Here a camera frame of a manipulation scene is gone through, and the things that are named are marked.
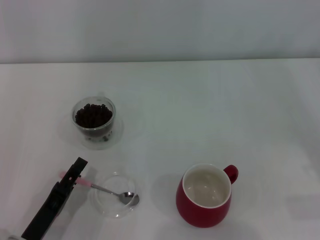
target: spoon handle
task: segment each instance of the spoon handle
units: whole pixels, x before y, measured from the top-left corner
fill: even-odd
[[[112,194],[112,195],[115,195],[115,196],[117,196],[117,197],[119,197],[119,194],[117,194],[117,193],[115,193],[115,192],[113,192],[113,191],[110,191],[110,190],[108,190],[108,189],[106,189],[106,188],[103,188],[102,186],[99,186],[99,185],[95,185],[95,184],[91,184],[91,187],[93,188],[93,189],[98,189],[98,190],[100,190],[100,191],[104,191],[104,192],[106,192],[106,193],[108,193],[108,194]]]

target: glass bowl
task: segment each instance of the glass bowl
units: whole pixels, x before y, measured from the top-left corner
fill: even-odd
[[[132,212],[141,202],[141,189],[137,182],[124,172],[117,170],[106,174],[98,179],[97,185],[117,194],[134,193],[132,200],[128,204],[123,204],[117,196],[95,189],[92,196],[93,206],[105,217],[122,218]],[[136,195],[139,196],[140,201],[138,204],[133,205]]]
[[[95,128],[85,128],[76,123],[76,114],[77,111],[84,108],[87,104],[94,104],[94,105],[102,105],[104,104],[111,112],[112,117],[108,122],[106,122],[104,125],[95,127]],[[112,135],[112,128],[114,126],[116,116],[116,107],[114,103],[104,97],[104,96],[91,96],[82,99],[79,101],[71,111],[71,119],[73,124],[78,129],[78,132],[80,133],[80,140],[83,145],[90,149],[103,149],[106,147],[106,142],[109,141],[109,138]]]

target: white table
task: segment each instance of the white table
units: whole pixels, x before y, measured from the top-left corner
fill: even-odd
[[[88,150],[70,111],[101,92],[123,131]],[[0,124],[0,229],[16,235],[82,157],[84,177],[123,164],[141,203],[104,218],[77,186],[45,240],[319,239],[320,59],[0,65]],[[175,206],[198,162],[239,169],[227,217],[207,229]]]

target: silver spoon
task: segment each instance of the silver spoon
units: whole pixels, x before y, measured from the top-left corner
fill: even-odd
[[[139,198],[138,194],[135,195],[133,192],[130,192],[130,191],[123,192],[121,194],[117,194],[117,193],[115,193],[113,191],[110,191],[110,190],[108,190],[108,189],[106,189],[106,188],[104,188],[102,186],[95,185],[93,183],[91,184],[91,188],[98,189],[98,190],[106,192],[108,194],[112,194],[112,195],[118,197],[120,202],[122,202],[125,205],[129,204],[132,199],[133,199],[133,201],[130,204],[131,206],[137,205],[139,203],[139,201],[140,201],[140,198]]]
[[[62,171],[59,176],[60,178],[63,178],[65,176],[66,172],[65,171]],[[134,192],[124,192],[124,193],[121,193],[121,194],[118,194],[118,193],[115,193],[113,191],[110,191],[108,189],[105,189],[103,188],[102,186],[99,186],[99,185],[96,185],[82,177],[78,177],[77,180],[75,181],[77,184],[80,184],[80,185],[83,185],[83,186],[86,186],[86,187],[90,187],[90,188],[93,188],[93,189],[98,189],[100,191],[103,191],[103,192],[106,192],[108,194],[112,194],[116,197],[119,198],[120,202],[122,202],[123,204],[127,205],[130,203],[130,201],[133,199],[133,201],[131,202],[131,206],[134,206],[134,205],[137,205],[140,201],[140,198],[138,196],[138,194],[135,195]]]

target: red mug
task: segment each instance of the red mug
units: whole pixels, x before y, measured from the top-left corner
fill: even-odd
[[[190,167],[183,175],[176,192],[176,207],[184,220],[199,228],[220,223],[231,202],[231,184],[238,178],[238,169],[229,165],[221,170],[209,163]]]

